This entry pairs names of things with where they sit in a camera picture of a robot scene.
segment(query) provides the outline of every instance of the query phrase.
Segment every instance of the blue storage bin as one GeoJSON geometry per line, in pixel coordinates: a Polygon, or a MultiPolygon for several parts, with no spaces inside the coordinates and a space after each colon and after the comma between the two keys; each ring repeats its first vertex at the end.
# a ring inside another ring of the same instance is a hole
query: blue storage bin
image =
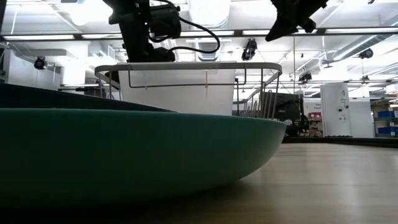
{"type": "Polygon", "coordinates": [[[395,118],[393,111],[379,111],[377,112],[379,118],[395,118]]]}
{"type": "MultiPolygon", "coordinates": [[[[391,134],[391,128],[390,127],[384,127],[384,128],[378,128],[379,134],[391,134]]],[[[398,127],[393,127],[392,130],[398,134],[398,127]]]]}

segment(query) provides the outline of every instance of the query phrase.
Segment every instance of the wire dish rack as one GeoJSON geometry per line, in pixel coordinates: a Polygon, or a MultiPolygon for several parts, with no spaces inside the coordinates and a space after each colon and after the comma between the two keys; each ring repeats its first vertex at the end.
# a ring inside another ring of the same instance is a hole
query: wire dish rack
{"type": "Polygon", "coordinates": [[[242,63],[242,62],[178,62],[178,63],[120,63],[117,65],[102,65],[95,68],[95,75],[99,78],[100,82],[100,91],[102,96],[102,80],[106,83],[109,83],[109,93],[112,94],[112,87],[121,88],[120,83],[112,80],[112,73],[115,71],[119,72],[119,75],[127,75],[128,76],[128,87],[131,89],[150,89],[150,88],[160,88],[160,87],[177,87],[177,86],[203,86],[206,89],[209,86],[236,86],[239,92],[239,87],[247,85],[248,81],[248,70],[259,69],[261,71],[261,85],[257,88],[249,97],[243,100],[233,102],[234,105],[244,105],[243,114],[240,116],[251,116],[257,118],[274,118],[275,114],[275,106],[277,97],[275,95],[274,99],[274,108],[271,108],[272,99],[268,99],[268,95],[266,95],[266,99],[263,102],[262,97],[266,90],[266,86],[270,83],[277,80],[277,88],[278,91],[279,85],[279,77],[282,74],[282,66],[277,63],[268,63],[268,62],[253,62],[253,63],[242,63]],[[212,70],[243,70],[243,82],[235,82],[235,83],[212,83],[208,81],[209,72],[212,70]],[[201,83],[172,83],[172,84],[164,84],[164,85],[134,85],[131,75],[134,74],[135,71],[162,71],[162,70],[203,70],[203,82],[201,83]],[[276,71],[272,72],[272,76],[265,80],[264,78],[264,70],[276,71]],[[259,101],[254,101],[254,96],[259,94],[259,101]]]}

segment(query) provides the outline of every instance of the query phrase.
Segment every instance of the wooden table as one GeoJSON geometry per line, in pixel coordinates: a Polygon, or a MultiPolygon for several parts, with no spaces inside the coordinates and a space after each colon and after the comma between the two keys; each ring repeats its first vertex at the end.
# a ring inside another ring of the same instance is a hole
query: wooden table
{"type": "Polygon", "coordinates": [[[28,219],[56,218],[53,223],[396,224],[398,151],[283,144],[250,176],[197,195],[132,207],[27,213],[28,219]]]}

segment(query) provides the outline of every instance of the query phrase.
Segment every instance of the teal bowl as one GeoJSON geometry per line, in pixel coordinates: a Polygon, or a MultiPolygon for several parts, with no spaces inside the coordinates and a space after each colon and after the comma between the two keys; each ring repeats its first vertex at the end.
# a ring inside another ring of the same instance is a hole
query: teal bowl
{"type": "Polygon", "coordinates": [[[0,110],[0,207],[132,203],[241,179],[278,150],[278,121],[100,110],[0,110]]]}

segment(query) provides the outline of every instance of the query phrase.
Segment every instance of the wire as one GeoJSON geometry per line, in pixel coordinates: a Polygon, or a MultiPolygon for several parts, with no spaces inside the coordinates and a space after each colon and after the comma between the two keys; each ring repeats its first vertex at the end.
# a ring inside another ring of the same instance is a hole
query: wire
{"type": "MultiPolygon", "coordinates": [[[[171,5],[174,6],[174,3],[172,3],[172,2],[170,2],[170,1],[168,1],[168,0],[155,0],[155,1],[164,2],[164,3],[171,4],[171,5]]],[[[207,33],[209,33],[212,37],[214,37],[214,39],[216,39],[216,41],[217,41],[217,48],[214,49],[214,50],[200,50],[200,49],[195,49],[195,48],[193,48],[193,47],[173,47],[173,48],[171,48],[170,50],[168,50],[167,53],[172,52],[172,51],[174,51],[174,50],[192,50],[192,51],[194,51],[194,52],[199,52],[199,53],[203,53],[203,54],[213,54],[213,53],[217,52],[217,51],[220,49],[220,47],[221,47],[220,39],[217,37],[217,35],[216,35],[214,32],[212,32],[211,30],[207,29],[206,27],[203,27],[203,26],[198,25],[198,24],[196,24],[196,23],[187,21],[187,20],[185,20],[185,19],[183,19],[183,18],[181,18],[181,17],[180,17],[180,20],[181,20],[182,22],[188,24],[188,25],[191,25],[191,26],[193,26],[193,27],[196,27],[196,28],[198,28],[198,29],[201,29],[201,30],[206,31],[207,33]]]]}

